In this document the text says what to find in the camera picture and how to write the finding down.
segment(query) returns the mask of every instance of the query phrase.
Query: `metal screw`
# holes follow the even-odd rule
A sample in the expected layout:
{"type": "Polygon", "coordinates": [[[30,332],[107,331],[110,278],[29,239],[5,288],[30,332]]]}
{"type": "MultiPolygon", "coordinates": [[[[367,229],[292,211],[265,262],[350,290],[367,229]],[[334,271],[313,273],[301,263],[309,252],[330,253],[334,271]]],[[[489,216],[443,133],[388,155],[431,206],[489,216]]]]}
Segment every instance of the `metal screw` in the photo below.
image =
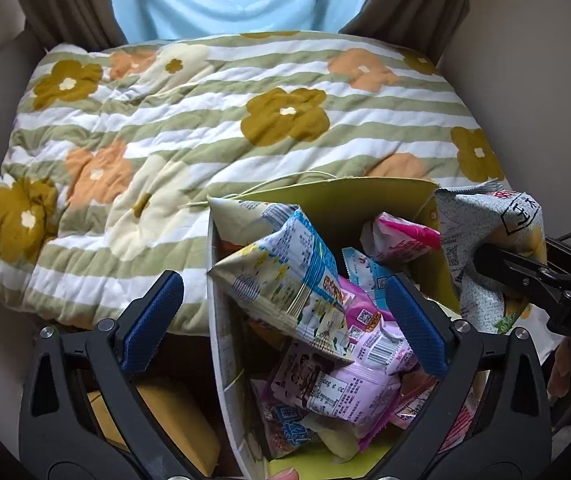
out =
{"type": "Polygon", "coordinates": [[[464,319],[457,319],[454,322],[454,330],[456,330],[456,332],[461,332],[462,334],[467,334],[471,329],[472,329],[472,326],[470,325],[470,323],[468,323],[464,319]]]}
{"type": "Polygon", "coordinates": [[[52,337],[53,335],[54,335],[54,327],[52,325],[48,325],[41,329],[40,336],[43,339],[47,339],[49,337],[52,337]]]}
{"type": "Polygon", "coordinates": [[[524,329],[522,326],[518,326],[515,328],[515,335],[519,339],[528,339],[530,337],[530,333],[524,329]]]}
{"type": "Polygon", "coordinates": [[[114,328],[115,324],[114,319],[106,317],[96,324],[96,328],[99,332],[110,332],[110,330],[114,328]]]}

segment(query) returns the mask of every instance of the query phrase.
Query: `open bag of snacks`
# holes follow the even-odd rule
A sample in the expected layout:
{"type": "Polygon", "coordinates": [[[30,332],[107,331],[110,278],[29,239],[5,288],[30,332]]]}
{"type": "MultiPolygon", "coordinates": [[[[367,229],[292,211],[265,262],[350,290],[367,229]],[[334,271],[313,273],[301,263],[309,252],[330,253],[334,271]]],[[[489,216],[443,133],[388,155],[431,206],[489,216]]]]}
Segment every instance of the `open bag of snacks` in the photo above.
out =
{"type": "MultiPolygon", "coordinates": [[[[210,199],[208,300],[220,405],[242,475],[359,478],[437,379],[386,304],[392,272],[459,317],[425,180],[348,178],[210,199]]],[[[474,391],[443,443],[456,446],[474,391]]]]}

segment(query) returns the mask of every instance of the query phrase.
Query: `brown curtain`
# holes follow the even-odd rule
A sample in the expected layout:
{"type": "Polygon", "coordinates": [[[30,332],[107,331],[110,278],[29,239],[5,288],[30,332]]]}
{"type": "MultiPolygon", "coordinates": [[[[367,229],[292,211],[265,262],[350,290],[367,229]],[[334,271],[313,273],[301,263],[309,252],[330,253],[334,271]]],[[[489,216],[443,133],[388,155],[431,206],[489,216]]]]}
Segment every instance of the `brown curtain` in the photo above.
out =
{"type": "Polygon", "coordinates": [[[125,43],[111,0],[18,0],[43,46],[73,43],[87,50],[104,50],[125,43]]]}
{"type": "Polygon", "coordinates": [[[437,63],[468,0],[366,0],[341,32],[414,48],[437,63]]]}

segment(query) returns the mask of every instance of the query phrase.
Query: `floral comforter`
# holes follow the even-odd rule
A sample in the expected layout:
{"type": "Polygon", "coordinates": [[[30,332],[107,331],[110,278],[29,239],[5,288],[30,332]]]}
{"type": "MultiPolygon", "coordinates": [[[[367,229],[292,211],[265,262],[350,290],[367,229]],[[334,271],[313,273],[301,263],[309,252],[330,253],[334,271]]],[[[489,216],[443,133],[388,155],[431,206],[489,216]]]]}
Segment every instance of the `floral comforter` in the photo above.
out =
{"type": "MultiPolygon", "coordinates": [[[[316,32],[50,51],[0,172],[0,301],[88,328],[181,272],[205,334],[206,196],[277,176],[503,178],[421,54],[316,32]]],[[[279,185],[316,178],[287,177],[279,185]]]]}

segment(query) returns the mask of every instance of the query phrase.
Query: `blue gripper pad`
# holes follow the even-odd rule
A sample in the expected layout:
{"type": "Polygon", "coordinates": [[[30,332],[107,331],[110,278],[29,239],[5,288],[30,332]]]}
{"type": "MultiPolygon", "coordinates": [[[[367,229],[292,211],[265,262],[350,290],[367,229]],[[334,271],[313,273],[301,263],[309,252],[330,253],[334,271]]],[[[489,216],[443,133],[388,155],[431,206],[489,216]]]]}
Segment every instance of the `blue gripper pad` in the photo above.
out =
{"type": "Polygon", "coordinates": [[[123,372],[136,374],[148,367],[172,318],[183,303],[183,291],[183,278],[174,272],[123,340],[123,372]]]}
{"type": "Polygon", "coordinates": [[[417,300],[396,276],[392,276],[385,286],[385,301],[425,372],[438,379],[445,377],[445,342],[417,300]]]}

